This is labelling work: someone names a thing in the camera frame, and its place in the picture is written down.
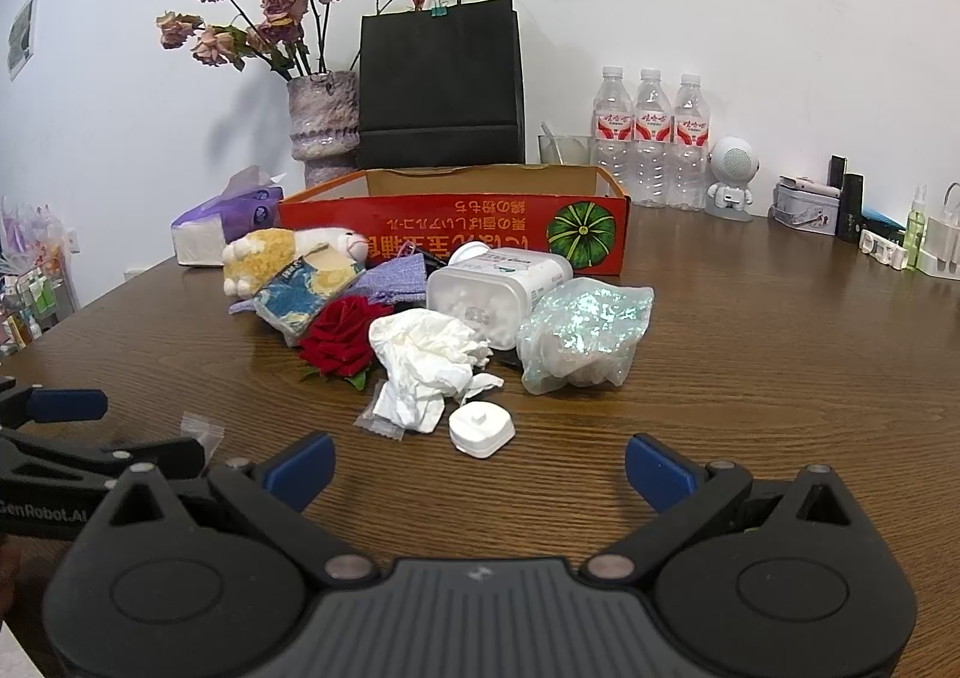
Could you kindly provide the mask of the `purple tissue pack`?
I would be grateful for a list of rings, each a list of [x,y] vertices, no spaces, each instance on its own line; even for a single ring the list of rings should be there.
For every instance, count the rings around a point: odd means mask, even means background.
[[[228,244],[277,224],[283,197],[283,187],[262,168],[241,169],[217,196],[171,223],[176,262],[181,267],[221,267],[221,254]]]

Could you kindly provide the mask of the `white round cap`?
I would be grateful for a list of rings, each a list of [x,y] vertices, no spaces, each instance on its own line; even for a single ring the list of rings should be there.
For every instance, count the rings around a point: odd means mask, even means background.
[[[490,402],[469,402],[449,415],[449,437],[462,454],[490,458],[516,436],[516,426],[506,408]]]

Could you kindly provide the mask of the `red rose flower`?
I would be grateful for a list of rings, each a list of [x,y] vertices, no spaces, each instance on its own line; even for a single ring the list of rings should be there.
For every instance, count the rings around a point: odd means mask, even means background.
[[[361,391],[373,366],[371,324],[393,312],[390,304],[371,302],[364,296],[334,299],[301,337],[298,355],[324,377],[346,380]]]

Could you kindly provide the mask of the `glass cup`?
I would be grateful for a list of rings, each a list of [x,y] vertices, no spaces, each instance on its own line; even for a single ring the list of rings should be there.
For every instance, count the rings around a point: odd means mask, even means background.
[[[563,160],[562,166],[587,166],[590,163],[590,138],[587,135],[556,135],[558,142],[562,146]],[[539,142],[539,157],[544,154],[542,143],[542,134],[537,139]]]

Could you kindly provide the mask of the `water bottle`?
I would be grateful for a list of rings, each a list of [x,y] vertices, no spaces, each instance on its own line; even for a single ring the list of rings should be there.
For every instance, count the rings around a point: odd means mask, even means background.
[[[635,106],[623,83],[623,68],[606,67],[592,103],[590,162],[605,169],[617,184],[628,190]]]
[[[641,70],[635,101],[636,194],[647,207],[665,203],[665,157],[672,142],[672,106],[657,68]]]
[[[674,106],[674,137],[670,147],[670,207],[698,212],[706,200],[706,151],[711,112],[703,95],[701,79],[684,73]]]

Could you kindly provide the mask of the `purple ceramic vase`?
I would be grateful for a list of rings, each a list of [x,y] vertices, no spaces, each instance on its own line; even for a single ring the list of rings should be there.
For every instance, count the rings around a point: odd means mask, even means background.
[[[358,75],[314,73],[288,83],[291,158],[304,185],[325,184],[356,169],[359,151]]]

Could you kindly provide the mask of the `left water bottle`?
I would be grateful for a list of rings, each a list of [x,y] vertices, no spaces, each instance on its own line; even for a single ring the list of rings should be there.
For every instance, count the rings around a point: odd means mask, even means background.
[[[592,103],[590,162],[605,169],[617,184],[628,190],[635,106],[623,83],[623,68],[606,67]]]

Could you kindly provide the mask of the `spoon in glass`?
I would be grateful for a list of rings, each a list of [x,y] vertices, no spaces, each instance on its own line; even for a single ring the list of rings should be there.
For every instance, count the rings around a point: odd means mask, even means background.
[[[558,142],[558,137],[556,137],[555,132],[550,129],[550,125],[546,122],[540,124],[540,129],[542,129],[542,146],[544,147],[544,154],[540,157],[542,163],[553,163],[553,164],[563,164],[563,151],[560,142]]]

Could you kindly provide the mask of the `plush alpaca toy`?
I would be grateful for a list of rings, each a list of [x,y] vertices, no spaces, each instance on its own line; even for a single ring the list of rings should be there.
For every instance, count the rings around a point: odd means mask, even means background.
[[[324,247],[359,265],[366,262],[370,250],[368,240],[348,228],[257,229],[221,252],[223,293],[228,298],[251,299],[283,268]]]

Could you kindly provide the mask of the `white charger plug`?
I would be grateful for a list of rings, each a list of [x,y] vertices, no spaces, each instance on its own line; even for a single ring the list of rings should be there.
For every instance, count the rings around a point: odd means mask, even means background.
[[[957,182],[947,187],[942,210],[926,221],[916,268],[931,278],[960,280],[960,200]]]

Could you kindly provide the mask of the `tall black tube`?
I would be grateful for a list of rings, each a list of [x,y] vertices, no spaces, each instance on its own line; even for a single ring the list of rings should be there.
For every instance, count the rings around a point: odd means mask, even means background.
[[[839,191],[835,236],[850,244],[857,244],[861,238],[862,197],[864,178],[861,174],[844,174]]]

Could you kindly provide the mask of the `white astronaut figure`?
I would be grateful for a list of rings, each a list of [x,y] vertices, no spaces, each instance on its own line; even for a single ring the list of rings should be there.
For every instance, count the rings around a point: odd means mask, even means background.
[[[722,137],[708,155],[713,182],[706,190],[706,212],[727,221],[748,223],[748,207],[754,203],[750,182],[760,171],[760,162],[750,143],[737,137]]]

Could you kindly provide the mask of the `iridescent plastic bag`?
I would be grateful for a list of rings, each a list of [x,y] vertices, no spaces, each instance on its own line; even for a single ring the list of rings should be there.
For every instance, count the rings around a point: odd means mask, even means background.
[[[519,325],[516,353],[532,395],[571,387],[622,387],[651,324],[656,293],[572,278],[540,299]]]

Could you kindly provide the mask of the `black paper bag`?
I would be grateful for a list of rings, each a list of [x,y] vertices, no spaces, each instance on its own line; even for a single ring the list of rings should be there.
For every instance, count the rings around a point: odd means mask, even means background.
[[[412,0],[361,20],[361,169],[523,164],[523,59],[512,0]]]

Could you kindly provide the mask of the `white tissue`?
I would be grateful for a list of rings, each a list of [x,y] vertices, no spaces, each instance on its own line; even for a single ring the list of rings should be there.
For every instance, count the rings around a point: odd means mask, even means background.
[[[490,344],[462,320],[409,309],[371,322],[371,348],[386,371],[373,415],[404,433],[431,434],[448,400],[464,403],[505,381],[490,374]]]

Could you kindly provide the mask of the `red cardboard box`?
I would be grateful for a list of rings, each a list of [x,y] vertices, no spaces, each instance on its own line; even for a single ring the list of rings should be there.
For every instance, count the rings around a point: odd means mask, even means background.
[[[291,229],[348,228],[384,262],[409,242],[446,260],[469,241],[564,257],[574,272],[622,271],[631,200],[596,166],[490,164],[366,169],[280,203]]]

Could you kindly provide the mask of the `small tin box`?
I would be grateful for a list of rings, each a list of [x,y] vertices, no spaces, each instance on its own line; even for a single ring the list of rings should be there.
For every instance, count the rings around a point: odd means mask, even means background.
[[[833,236],[838,223],[839,194],[841,190],[831,185],[781,176],[773,187],[768,217],[796,231]]]

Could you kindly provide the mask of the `right water bottle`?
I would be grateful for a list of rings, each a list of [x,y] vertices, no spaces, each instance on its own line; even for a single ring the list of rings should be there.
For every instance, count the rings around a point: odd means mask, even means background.
[[[706,200],[706,151],[711,112],[703,95],[701,79],[684,73],[674,106],[674,137],[670,147],[670,207],[698,212]]]

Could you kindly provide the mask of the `green spray bottle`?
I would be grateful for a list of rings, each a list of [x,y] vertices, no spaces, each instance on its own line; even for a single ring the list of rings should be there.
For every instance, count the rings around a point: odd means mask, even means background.
[[[910,213],[908,213],[907,226],[903,235],[903,249],[907,252],[908,270],[916,268],[919,247],[923,242],[924,229],[926,229],[926,192],[928,188],[925,185],[918,185],[914,189]]]

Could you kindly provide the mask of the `purple knitted cloth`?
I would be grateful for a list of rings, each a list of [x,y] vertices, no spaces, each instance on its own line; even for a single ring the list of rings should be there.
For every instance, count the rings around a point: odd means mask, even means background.
[[[427,292],[427,266],[421,254],[394,257],[364,274],[343,291],[342,296],[364,296],[372,302],[395,304],[397,301],[423,301]],[[252,299],[241,299],[229,306],[229,314],[253,313]]]

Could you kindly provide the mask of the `middle water bottle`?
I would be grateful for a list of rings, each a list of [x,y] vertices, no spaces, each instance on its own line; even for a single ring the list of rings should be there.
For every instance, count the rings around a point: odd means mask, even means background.
[[[647,207],[665,203],[665,157],[672,142],[672,106],[657,68],[641,70],[635,101],[636,194]]]

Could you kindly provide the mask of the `small clear plastic wrapper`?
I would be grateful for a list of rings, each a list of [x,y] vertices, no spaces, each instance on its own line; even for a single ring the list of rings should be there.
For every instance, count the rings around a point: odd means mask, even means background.
[[[179,431],[182,437],[190,437],[202,446],[206,463],[212,462],[213,455],[217,453],[224,439],[224,428],[221,424],[193,413],[182,415]]]

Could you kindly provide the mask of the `blue snack packet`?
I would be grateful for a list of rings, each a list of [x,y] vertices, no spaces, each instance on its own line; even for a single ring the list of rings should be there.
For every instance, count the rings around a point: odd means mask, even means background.
[[[352,259],[317,267],[302,257],[283,268],[252,299],[254,313],[296,346],[329,302],[364,274]]]

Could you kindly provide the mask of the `clear plastic swab box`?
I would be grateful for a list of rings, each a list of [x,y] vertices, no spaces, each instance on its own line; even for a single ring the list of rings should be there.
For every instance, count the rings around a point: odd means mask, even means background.
[[[562,256],[470,241],[428,277],[427,307],[462,320],[505,352],[535,304],[572,278]]]

